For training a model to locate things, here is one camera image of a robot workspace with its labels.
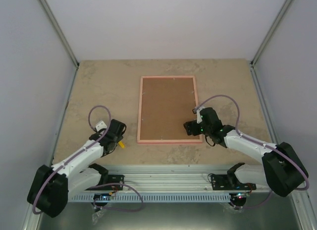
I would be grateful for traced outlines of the yellow handled screwdriver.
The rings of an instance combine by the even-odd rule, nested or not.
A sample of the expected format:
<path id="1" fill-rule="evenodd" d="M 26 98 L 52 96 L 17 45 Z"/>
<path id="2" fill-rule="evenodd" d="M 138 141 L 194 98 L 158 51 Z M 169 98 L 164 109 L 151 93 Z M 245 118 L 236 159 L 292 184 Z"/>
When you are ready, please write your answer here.
<path id="1" fill-rule="evenodd" d="M 122 141 L 119 141 L 119 142 L 118 142 L 118 145 L 119 145 L 122 149 L 125 148 L 125 145 L 124 145 L 124 143 L 123 143 Z"/>

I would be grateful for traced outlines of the pink wooden photo frame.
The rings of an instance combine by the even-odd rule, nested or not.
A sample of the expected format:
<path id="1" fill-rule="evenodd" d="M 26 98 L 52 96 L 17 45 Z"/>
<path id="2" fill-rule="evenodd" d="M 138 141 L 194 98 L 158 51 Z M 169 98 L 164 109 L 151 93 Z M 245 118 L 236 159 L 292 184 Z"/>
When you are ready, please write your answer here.
<path id="1" fill-rule="evenodd" d="M 200 144 L 201 135 L 187 135 L 183 124 L 196 116 L 198 105 L 193 75 L 142 76 L 140 80 L 137 143 Z"/>

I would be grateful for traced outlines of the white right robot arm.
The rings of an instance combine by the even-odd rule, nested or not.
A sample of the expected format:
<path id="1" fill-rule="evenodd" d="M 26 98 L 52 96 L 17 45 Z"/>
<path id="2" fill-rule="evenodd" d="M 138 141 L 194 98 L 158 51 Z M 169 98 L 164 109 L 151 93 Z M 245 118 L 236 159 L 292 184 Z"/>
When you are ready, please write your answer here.
<path id="1" fill-rule="evenodd" d="M 286 197 L 309 177 L 293 147 L 282 142 L 267 143 L 242 133 L 236 127 L 222 124 L 213 108 L 194 111 L 197 119 L 183 124 L 187 135 L 204 135 L 213 145 L 239 151 L 262 164 L 252 168 L 244 163 L 236 164 L 227 172 L 227 184 L 238 190 L 245 183 L 268 186 L 275 194 Z"/>

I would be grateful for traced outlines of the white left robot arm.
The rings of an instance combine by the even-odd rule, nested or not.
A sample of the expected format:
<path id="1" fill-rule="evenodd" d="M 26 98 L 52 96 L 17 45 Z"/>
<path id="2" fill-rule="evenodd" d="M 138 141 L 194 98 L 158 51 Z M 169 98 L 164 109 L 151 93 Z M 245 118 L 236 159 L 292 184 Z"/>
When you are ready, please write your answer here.
<path id="1" fill-rule="evenodd" d="M 111 154 L 122 141 L 126 124 L 112 119 L 107 126 L 100 121 L 95 133 L 74 154 L 52 165 L 40 166 L 27 196 L 27 202 L 51 218 L 58 216 L 67 202 L 87 190 L 110 190 L 124 180 L 111 175 L 95 160 Z"/>

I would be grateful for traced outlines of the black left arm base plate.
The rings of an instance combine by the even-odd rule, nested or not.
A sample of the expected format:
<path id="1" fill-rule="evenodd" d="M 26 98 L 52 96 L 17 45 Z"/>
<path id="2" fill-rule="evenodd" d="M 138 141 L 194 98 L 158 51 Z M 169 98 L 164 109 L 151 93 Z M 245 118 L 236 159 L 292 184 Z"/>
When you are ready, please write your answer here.
<path id="1" fill-rule="evenodd" d="M 103 186 L 103 187 L 90 187 L 87 190 L 91 191 L 119 191 L 123 190 L 123 186 L 120 185 L 121 183 L 124 183 L 125 176 L 122 174 L 109 174 L 107 177 L 107 180 L 102 179 L 98 183 L 98 185 L 108 184 L 111 183 L 111 185 Z"/>

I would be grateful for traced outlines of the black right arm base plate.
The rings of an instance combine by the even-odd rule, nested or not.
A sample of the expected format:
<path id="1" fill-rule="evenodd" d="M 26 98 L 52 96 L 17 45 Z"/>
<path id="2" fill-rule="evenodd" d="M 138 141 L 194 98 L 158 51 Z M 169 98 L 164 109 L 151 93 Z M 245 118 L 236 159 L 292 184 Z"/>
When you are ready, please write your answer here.
<path id="1" fill-rule="evenodd" d="M 213 190 L 237 190 L 237 191 L 253 191 L 257 187 L 253 183 L 240 183 L 235 182 L 231 183 L 226 174 L 213 174 L 210 173 L 207 176 L 208 181 L 210 182 Z"/>

